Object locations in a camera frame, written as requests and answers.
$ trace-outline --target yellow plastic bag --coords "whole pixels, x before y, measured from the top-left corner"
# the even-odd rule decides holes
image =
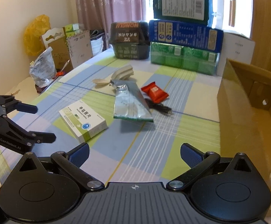
[[[36,17],[25,29],[23,44],[27,55],[37,56],[44,51],[40,36],[45,34],[50,28],[49,17],[40,15]]]

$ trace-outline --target black cable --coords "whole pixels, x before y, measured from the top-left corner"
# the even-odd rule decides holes
[[[172,113],[172,109],[170,107],[164,106],[163,104],[153,103],[153,101],[151,99],[147,99],[147,98],[145,99],[145,101],[148,104],[148,107],[150,109],[155,109],[162,114],[171,114]]]

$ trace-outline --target brown cardboard box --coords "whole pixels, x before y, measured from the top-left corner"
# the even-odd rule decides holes
[[[56,69],[61,70],[65,63],[70,60],[69,49],[66,45],[66,36],[56,39],[48,44],[52,48],[52,57]],[[73,70],[71,62],[66,66],[64,72]]]
[[[245,152],[271,190],[271,72],[228,59],[217,100],[221,156]]]
[[[93,57],[88,30],[67,39],[63,36],[50,42],[48,46],[52,48],[52,57],[56,69],[61,70],[65,63],[70,60],[70,63],[64,69],[66,73]]]

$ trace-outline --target green packaging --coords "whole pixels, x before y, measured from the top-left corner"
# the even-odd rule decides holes
[[[151,42],[151,63],[181,68],[183,47],[180,45]]]
[[[217,53],[184,46],[182,69],[196,71],[203,74],[215,73]]]
[[[186,46],[151,42],[151,63],[214,75],[217,53]]]

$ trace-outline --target checkered tablecloth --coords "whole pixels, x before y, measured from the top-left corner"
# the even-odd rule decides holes
[[[153,81],[169,94],[163,104],[173,109],[164,116],[153,111],[154,123],[113,118],[115,91],[110,86],[96,87],[96,78],[110,79],[118,68],[133,66],[132,80],[139,87]],[[36,144],[37,156],[69,151],[78,145],[59,110],[82,99],[107,121],[108,129],[89,141],[90,157],[81,169],[104,183],[152,182],[170,179],[189,169],[180,157],[180,146],[188,142],[201,151],[220,152],[219,119],[216,95],[220,77],[159,66],[150,60],[122,60],[111,49],[88,60],[55,82],[34,105],[38,113],[18,113],[13,120],[27,131],[53,132],[52,144]],[[3,183],[21,155],[0,148],[0,181]]]

